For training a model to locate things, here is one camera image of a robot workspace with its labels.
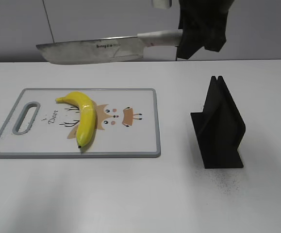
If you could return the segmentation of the black gloved hand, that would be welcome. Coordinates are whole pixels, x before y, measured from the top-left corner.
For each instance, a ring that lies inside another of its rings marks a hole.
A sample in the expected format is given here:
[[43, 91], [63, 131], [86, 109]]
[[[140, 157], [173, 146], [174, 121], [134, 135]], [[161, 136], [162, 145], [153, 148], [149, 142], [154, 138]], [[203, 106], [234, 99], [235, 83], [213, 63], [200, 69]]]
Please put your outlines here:
[[181, 0], [182, 38], [176, 58], [190, 59], [199, 49], [220, 52], [226, 43], [229, 9], [234, 0]]

